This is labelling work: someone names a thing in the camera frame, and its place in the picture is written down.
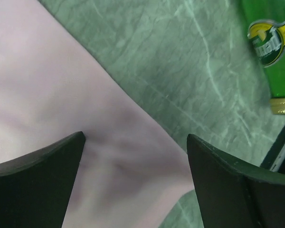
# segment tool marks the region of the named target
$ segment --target bottle label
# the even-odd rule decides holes
[[[285,22],[258,20],[249,26],[248,38],[263,67],[275,64],[285,51]]]

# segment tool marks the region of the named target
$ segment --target green glass bottle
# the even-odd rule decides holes
[[[242,0],[248,39],[264,67],[274,114],[285,114],[285,0]]]

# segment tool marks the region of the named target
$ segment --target bottle cap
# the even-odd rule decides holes
[[[273,114],[285,115],[285,98],[272,98],[270,104]]]

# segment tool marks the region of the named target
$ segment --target green marble surface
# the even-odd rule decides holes
[[[183,148],[194,133],[259,165],[285,116],[247,48],[236,0],[40,0]],[[203,227],[195,192],[161,228]]]

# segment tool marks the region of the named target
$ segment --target pink fabric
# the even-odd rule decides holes
[[[64,228],[156,228],[187,155],[34,0],[0,0],[0,163],[87,137]]]

